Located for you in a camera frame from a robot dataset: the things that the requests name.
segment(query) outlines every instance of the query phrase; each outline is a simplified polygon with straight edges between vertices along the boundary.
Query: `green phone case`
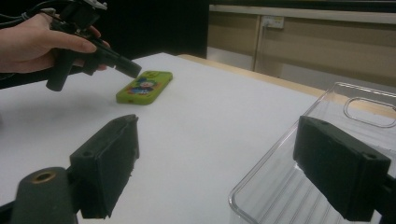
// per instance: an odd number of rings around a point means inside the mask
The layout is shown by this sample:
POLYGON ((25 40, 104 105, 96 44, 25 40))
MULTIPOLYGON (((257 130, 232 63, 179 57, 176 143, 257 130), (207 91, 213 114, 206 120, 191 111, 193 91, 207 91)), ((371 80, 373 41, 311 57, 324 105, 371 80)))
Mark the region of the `green phone case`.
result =
POLYGON ((173 75, 164 71, 146 71, 120 90, 117 103, 149 105, 172 80, 173 75))

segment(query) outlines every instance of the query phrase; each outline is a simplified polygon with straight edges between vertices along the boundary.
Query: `white table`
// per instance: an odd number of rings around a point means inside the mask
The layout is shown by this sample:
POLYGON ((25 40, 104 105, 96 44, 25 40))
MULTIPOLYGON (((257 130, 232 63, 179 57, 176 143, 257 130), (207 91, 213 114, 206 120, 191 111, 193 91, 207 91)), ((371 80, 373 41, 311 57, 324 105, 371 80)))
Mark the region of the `white table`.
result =
POLYGON ((228 194, 317 97, 167 54, 135 60, 174 79, 151 105, 119 105, 114 69, 0 91, 0 204, 30 173, 69 155, 110 120, 136 114, 140 159, 112 217, 79 223, 229 223, 228 194))

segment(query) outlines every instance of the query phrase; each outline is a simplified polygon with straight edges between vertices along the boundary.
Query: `black cable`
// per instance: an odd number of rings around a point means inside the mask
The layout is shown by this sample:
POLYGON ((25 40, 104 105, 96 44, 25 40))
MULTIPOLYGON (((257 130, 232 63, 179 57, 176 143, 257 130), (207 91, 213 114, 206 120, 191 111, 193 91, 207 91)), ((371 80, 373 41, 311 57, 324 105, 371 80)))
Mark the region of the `black cable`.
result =
POLYGON ((0 23, 0 29, 11 27, 11 26, 15 26, 15 25, 20 24, 21 22, 23 22, 23 19, 18 19, 18 20, 15 20, 15 21, 2 22, 2 23, 0 23))
POLYGON ((2 17, 2 18, 6 18, 8 20, 13 20, 13 21, 1 22, 0 29, 18 25, 19 23, 26 21, 27 19, 33 17, 35 14, 41 12, 41 10, 43 8, 59 6, 59 5, 63 5, 63 4, 73 3, 73 2, 76 2, 76 0, 51 0, 51 1, 42 2, 42 3, 35 5, 34 7, 30 8, 30 9, 28 9, 26 12, 23 12, 21 14, 21 16, 18 16, 18 17, 0 14, 0 17, 2 17))
POLYGON ((5 19, 9 19, 9 20, 17 20, 17 19, 21 18, 21 16, 13 17, 13 16, 4 15, 4 14, 1 14, 1 13, 0 13, 0 17, 5 18, 5 19))

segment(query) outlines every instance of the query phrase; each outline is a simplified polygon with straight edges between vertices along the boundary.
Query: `electrical outlet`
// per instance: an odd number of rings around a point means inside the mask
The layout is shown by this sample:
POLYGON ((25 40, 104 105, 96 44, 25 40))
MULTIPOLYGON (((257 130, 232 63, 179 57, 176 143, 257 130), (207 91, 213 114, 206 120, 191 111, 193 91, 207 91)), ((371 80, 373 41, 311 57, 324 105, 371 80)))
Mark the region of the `electrical outlet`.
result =
POLYGON ((284 17, 262 16, 262 26, 283 29, 284 17))

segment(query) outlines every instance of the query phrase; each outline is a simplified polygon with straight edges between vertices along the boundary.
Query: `beige wall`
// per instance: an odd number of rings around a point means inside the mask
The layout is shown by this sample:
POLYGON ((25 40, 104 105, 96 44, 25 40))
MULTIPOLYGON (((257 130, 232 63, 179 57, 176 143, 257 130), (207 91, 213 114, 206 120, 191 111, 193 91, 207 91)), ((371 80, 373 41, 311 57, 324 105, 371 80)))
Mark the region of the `beige wall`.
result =
MULTIPOLYGON (((208 46, 254 56, 258 16, 209 15, 208 46)), ((283 63, 396 87, 396 25, 285 18, 262 30, 255 70, 279 76, 283 63)))

